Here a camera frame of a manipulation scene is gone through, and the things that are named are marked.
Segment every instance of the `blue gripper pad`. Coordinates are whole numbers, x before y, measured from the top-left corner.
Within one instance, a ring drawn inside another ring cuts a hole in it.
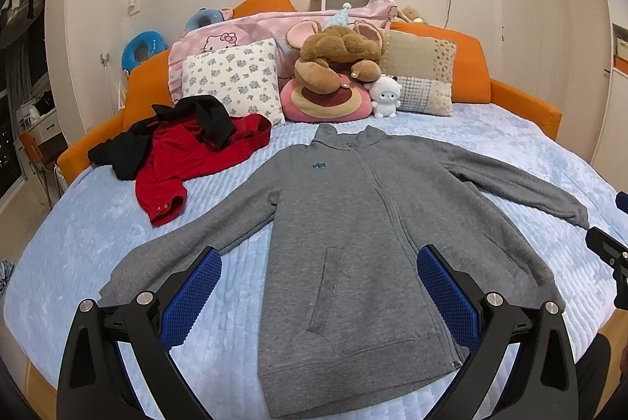
[[[159,341],[166,352],[185,342],[200,311],[221,278],[221,271],[221,254],[211,250],[166,307],[161,317],[159,334]]]
[[[481,338],[477,310],[429,248],[419,250],[416,268],[454,340],[475,352]]]
[[[615,205],[618,209],[624,211],[624,213],[628,214],[628,194],[623,191],[620,191],[615,197]]]

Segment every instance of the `brown plush toy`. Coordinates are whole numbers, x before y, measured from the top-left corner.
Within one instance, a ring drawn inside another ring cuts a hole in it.
[[[351,77],[373,82],[381,76],[379,59],[382,37],[378,29],[367,23],[356,23],[353,29],[305,21],[288,31],[288,44],[300,50],[294,65],[294,76],[304,87],[316,94],[331,94],[349,88],[341,82],[342,70],[351,69]]]
[[[401,12],[401,18],[410,22],[410,23],[420,23],[423,25],[429,25],[429,23],[421,16],[421,13],[417,11],[414,7],[407,6]]]

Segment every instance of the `pink round cushion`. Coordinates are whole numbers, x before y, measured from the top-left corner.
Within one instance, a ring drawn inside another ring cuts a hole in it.
[[[341,74],[349,89],[332,94],[315,94],[291,79],[279,98],[286,119],[294,122],[349,122],[366,119],[371,112],[371,97],[362,84]]]

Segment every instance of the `hoodie cuff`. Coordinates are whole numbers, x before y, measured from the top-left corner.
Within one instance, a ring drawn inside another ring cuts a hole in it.
[[[159,227],[172,221],[183,210],[188,192],[180,181],[177,183],[179,184],[172,184],[168,188],[164,188],[166,191],[162,191],[159,196],[141,203],[153,227]]]

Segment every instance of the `bed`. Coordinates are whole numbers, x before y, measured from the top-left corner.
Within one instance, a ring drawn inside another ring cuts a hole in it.
[[[537,125],[495,104],[456,104],[451,118],[400,113],[397,119],[335,125],[357,133],[367,125],[391,135],[419,135],[461,145],[514,164],[574,194],[587,207],[591,225],[628,241],[628,217],[615,208],[615,191],[584,161],[547,138]],[[5,322],[46,380],[56,385],[65,338],[77,304],[98,299],[114,266],[132,248],[205,213],[278,150],[307,144],[316,125],[289,123],[273,129],[268,147],[247,162],[216,175],[188,181],[184,213],[152,228],[137,205],[133,183],[115,178],[111,167],[88,168],[46,218],[24,252],[6,292]],[[576,359],[614,311],[611,270],[585,246],[585,231],[548,214],[486,193],[517,224],[554,271],[566,301],[565,322]],[[191,388],[216,418],[268,419],[256,375],[257,336],[266,273],[269,225],[223,258],[222,277],[185,344],[171,352]],[[122,348],[147,415],[161,414],[130,347]],[[511,347],[478,418],[488,415],[514,361]],[[389,402],[331,418],[420,419],[451,382],[448,375]]]

